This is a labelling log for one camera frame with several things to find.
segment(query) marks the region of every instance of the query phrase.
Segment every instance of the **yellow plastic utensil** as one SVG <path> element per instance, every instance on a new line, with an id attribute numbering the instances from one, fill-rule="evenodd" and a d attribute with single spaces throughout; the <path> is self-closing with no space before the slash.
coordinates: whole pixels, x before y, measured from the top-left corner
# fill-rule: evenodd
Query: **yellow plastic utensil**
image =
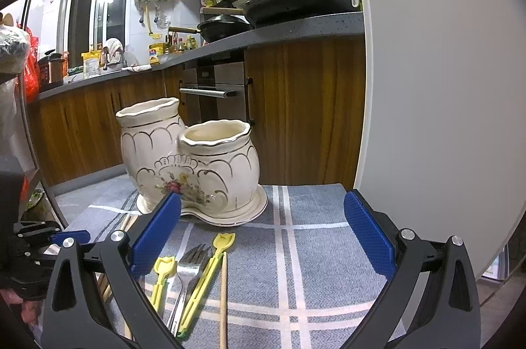
<path id="1" fill-rule="evenodd" d="M 159 257 L 154 264 L 155 273 L 159 274 L 157 278 L 157 284 L 154 285 L 152 296 L 150 297 L 150 303 L 154 307 L 156 312 L 159 312 L 159 306 L 161 303 L 162 290 L 164 288 L 166 278 L 175 270 L 177 262 L 175 257 Z"/>
<path id="2" fill-rule="evenodd" d="M 218 233 L 214 238 L 213 244 L 216 252 L 214 253 L 214 256 L 208 261 L 201 279 L 199 279 L 199 282 L 197 283 L 190 300 L 188 300 L 188 303 L 182 314 L 182 321 L 179 326 L 179 333 L 177 334 L 178 337 L 183 337 L 188 332 L 192 319 L 196 313 L 197 306 L 199 306 L 199 303 L 203 298 L 203 294 L 206 291 L 206 288 L 208 287 L 212 277 L 214 276 L 214 273 L 216 272 L 217 265 L 223 257 L 223 251 L 232 246 L 235 238 L 235 233 Z"/>

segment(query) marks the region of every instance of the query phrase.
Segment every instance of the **gray tablecloth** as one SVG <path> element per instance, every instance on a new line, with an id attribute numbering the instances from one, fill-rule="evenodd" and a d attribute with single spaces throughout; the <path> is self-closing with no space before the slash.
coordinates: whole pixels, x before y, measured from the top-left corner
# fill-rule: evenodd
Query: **gray tablecloth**
<path id="1" fill-rule="evenodd" d="M 218 232 L 235 232 L 228 250 L 228 342 L 236 348 L 340 348 L 367 314 L 386 283 L 374 272 L 345 221 L 340 184 L 265 186 L 269 203 L 253 222 L 220 228 L 183 218 L 161 256 L 180 259 L 189 248 L 211 244 Z M 69 230 L 86 229 L 92 241 L 118 228 L 125 211 L 135 212 L 137 193 L 131 182 L 102 194 Z M 151 294 L 157 275 L 146 276 Z M 169 280 L 164 319 L 179 290 Z M 110 311 L 116 329 L 123 319 L 115 301 Z M 188 349 L 219 347 L 219 280 L 214 280 Z M 393 337 L 403 334 L 398 326 Z"/>

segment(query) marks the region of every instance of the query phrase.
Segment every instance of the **gray countertop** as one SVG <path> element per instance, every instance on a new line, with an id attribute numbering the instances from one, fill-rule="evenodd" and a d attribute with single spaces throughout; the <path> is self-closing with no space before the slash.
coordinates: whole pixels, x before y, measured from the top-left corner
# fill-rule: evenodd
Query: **gray countertop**
<path id="1" fill-rule="evenodd" d="M 193 59 L 209 57 L 237 49 L 245 49 L 250 46 L 281 43 L 312 37 L 353 36 L 363 35 L 364 33 L 364 14 L 362 12 L 346 12 L 343 14 L 322 15 L 301 20 L 287 21 L 285 23 L 269 25 L 267 27 L 227 37 L 226 39 L 213 42 L 196 50 L 185 52 L 184 54 L 166 54 L 160 56 L 160 64 L 153 66 L 151 70 L 146 70 L 146 72 L 167 69 L 168 67 L 183 64 Z M 88 79 L 65 83 L 57 88 L 41 92 L 38 95 L 38 99 L 43 100 L 62 92 L 80 88 L 81 86 L 123 78 L 131 74 L 137 73 L 129 70 L 120 70 Z"/>

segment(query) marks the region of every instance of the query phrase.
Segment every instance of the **pan handle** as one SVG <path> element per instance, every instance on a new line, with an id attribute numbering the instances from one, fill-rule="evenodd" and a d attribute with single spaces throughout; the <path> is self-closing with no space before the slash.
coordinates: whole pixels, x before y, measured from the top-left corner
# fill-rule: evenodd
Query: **pan handle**
<path id="1" fill-rule="evenodd" d="M 237 91 L 199 90 L 194 88 L 181 88 L 179 92 L 182 92 L 183 94 L 204 95 L 206 97 L 216 97 L 220 99 L 237 95 Z"/>
<path id="2" fill-rule="evenodd" d="M 197 29 L 190 29 L 188 27 L 169 27 L 168 28 L 168 31 L 169 32 L 178 32 L 178 33 L 191 33 L 192 35 L 198 35 L 199 33 L 201 33 L 201 30 L 197 30 Z"/>

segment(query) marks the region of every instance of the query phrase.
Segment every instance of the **metal fork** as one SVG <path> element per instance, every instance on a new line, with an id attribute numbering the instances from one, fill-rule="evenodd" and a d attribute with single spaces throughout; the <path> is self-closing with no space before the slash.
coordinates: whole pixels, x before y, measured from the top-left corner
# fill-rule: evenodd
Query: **metal fork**
<path id="1" fill-rule="evenodd" d="M 179 322 L 181 321 L 182 312 L 185 307 L 188 290 L 189 288 L 193 289 L 193 286 L 203 274 L 203 270 L 210 258 L 210 248 L 204 247 L 205 244 L 201 244 L 192 248 L 186 252 L 177 263 L 177 276 L 181 281 L 181 291 L 166 324 L 174 336 L 179 329 Z"/>

